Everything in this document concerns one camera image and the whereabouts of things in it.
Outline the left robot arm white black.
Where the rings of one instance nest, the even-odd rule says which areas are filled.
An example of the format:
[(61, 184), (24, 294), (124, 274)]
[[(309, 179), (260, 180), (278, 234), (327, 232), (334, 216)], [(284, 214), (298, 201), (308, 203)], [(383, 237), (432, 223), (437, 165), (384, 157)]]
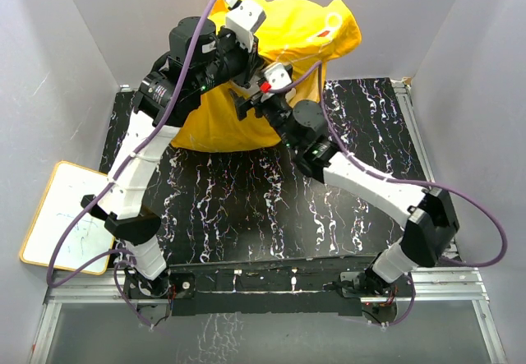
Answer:
[(134, 284), (144, 294), (162, 297), (170, 285), (157, 238), (161, 218), (142, 203), (148, 183), (170, 141), (201, 106), (203, 94), (229, 81), (249, 84), (262, 62), (256, 31), (264, 19), (244, 16), (238, 9), (227, 14), (221, 27), (206, 17), (181, 19), (169, 33), (169, 51), (154, 63), (134, 96), (126, 137), (106, 187), (81, 200), (87, 214), (124, 242), (136, 270)]

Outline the aluminium extrusion frame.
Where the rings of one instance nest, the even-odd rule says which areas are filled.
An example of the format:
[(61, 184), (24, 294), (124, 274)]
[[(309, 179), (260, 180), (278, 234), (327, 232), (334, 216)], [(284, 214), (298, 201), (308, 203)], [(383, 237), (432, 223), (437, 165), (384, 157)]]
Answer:
[[(452, 255), (457, 252), (455, 244), (450, 244), (445, 252), (447, 257), (441, 261), (439, 267), (417, 269), (404, 276), (412, 283), (415, 296), (413, 299), (403, 298), (398, 303), (407, 302), (408, 306), (412, 307), (416, 301), (471, 302), (490, 362), (505, 363), (507, 359), (489, 308), (489, 297), (479, 268), (467, 264), (452, 266)], [(124, 266), (119, 265), (100, 276), (81, 274), (78, 279), (70, 280), (56, 288), (50, 288), (44, 299), (44, 311), (30, 362), (45, 363), (49, 359), (53, 342), (58, 336), (59, 317), (67, 305), (124, 305), (130, 303), (136, 316), (143, 313), (148, 307), (155, 310), (161, 306), (166, 307), (157, 302), (141, 306), (137, 301), (127, 298), (124, 293), (124, 269)], [(333, 315), (341, 320), (358, 321), (355, 316)], [(363, 315), (363, 317), (366, 326), (376, 325), (381, 329), (387, 329), (397, 325), (407, 316), (397, 315), (393, 321), (381, 323), (375, 322), (369, 316)]]

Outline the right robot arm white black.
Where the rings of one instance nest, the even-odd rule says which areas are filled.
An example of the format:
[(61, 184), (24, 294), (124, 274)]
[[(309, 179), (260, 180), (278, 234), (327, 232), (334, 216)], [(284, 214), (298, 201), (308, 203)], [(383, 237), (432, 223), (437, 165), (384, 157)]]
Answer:
[(402, 229), (402, 237), (379, 253), (358, 276), (340, 287), (350, 292), (386, 295), (396, 280), (418, 266), (436, 265), (459, 221), (450, 193), (416, 182), (398, 183), (347, 156), (329, 133), (323, 107), (304, 99), (290, 106), (281, 94), (258, 92), (245, 99), (231, 91), (238, 119), (254, 110), (263, 117), (293, 152), (293, 163), (307, 177), (343, 189), (389, 215)]

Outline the small whiteboard wooden frame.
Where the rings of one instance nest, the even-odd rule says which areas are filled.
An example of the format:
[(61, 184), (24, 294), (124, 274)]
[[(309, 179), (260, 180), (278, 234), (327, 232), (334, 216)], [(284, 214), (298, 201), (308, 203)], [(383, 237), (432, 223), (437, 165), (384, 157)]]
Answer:
[[(99, 194), (107, 178), (94, 170), (61, 161), (57, 163), (20, 250), (26, 264), (48, 266), (58, 239), (69, 223), (82, 211), (85, 195)], [(61, 246), (54, 267), (76, 270), (93, 257), (111, 249), (114, 237), (104, 223), (85, 215)]]

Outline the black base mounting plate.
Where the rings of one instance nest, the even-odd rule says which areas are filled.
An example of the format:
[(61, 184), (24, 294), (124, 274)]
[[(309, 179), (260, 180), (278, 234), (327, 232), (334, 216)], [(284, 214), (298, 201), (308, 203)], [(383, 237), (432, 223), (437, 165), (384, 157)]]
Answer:
[(154, 281), (126, 266), (124, 293), (141, 306), (162, 303), (177, 317), (332, 313), (391, 322), (414, 287), (404, 276), (381, 281), (370, 263), (368, 256), (322, 256), (171, 265)]

